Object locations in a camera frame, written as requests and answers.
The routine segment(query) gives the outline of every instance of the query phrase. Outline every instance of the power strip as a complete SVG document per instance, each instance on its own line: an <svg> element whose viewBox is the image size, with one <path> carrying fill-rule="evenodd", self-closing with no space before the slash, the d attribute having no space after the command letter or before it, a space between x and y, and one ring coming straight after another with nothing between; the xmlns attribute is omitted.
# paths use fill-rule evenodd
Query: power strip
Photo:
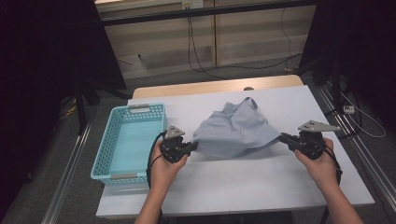
<svg viewBox="0 0 396 224"><path fill-rule="evenodd" d="M345 114L355 114L355 106L353 106L353 105L344 105L344 113Z"/></svg>

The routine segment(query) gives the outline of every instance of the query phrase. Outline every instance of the perforated basket wall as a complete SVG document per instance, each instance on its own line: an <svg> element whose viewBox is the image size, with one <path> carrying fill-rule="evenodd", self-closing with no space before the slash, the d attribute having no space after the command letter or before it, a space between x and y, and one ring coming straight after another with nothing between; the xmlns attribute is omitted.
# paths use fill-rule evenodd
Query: perforated basket wall
<svg viewBox="0 0 396 224"><path fill-rule="evenodd" d="M145 187L151 145L165 129L163 104L113 108L92 167L92 179Z"/></svg>

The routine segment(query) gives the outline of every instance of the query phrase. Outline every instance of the gray fabric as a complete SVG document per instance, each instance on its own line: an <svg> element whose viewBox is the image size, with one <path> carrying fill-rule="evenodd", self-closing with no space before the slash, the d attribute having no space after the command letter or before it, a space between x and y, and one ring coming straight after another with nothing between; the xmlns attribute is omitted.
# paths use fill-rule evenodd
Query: gray fabric
<svg viewBox="0 0 396 224"><path fill-rule="evenodd" d="M226 103L222 111L215 111L195 131L195 151L219 158L239 158L277 142L279 132L257 108L250 97L239 105Z"/></svg>

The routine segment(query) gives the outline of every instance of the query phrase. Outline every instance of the electrical outlet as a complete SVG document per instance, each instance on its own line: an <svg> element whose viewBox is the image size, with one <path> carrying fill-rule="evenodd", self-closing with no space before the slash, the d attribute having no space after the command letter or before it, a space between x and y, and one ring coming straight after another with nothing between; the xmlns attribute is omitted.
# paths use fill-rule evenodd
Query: electrical outlet
<svg viewBox="0 0 396 224"><path fill-rule="evenodd" d="M204 0L192 0L192 8L202 8L204 7Z"/></svg>
<svg viewBox="0 0 396 224"><path fill-rule="evenodd" d="M344 105L344 113L345 114L355 114L355 106L353 106L353 105Z"/></svg>
<svg viewBox="0 0 396 224"><path fill-rule="evenodd" d="M183 1L181 2L181 9L186 10L186 9L190 9L193 8L192 7L192 1Z"/></svg>

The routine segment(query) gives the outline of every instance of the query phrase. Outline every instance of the wall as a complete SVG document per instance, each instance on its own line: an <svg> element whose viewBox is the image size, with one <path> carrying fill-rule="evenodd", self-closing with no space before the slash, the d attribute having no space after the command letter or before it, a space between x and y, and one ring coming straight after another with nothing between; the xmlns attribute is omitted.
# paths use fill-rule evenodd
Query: wall
<svg viewBox="0 0 396 224"><path fill-rule="evenodd" d="M111 0L96 2L102 18L181 10L180 0L106 1ZM258 2L205 0L204 5ZM208 67L302 53L314 12L315 6L309 6L192 18L199 62ZM106 32L125 79L191 69L187 19L108 26ZM199 68L190 44L191 65Z"/></svg>

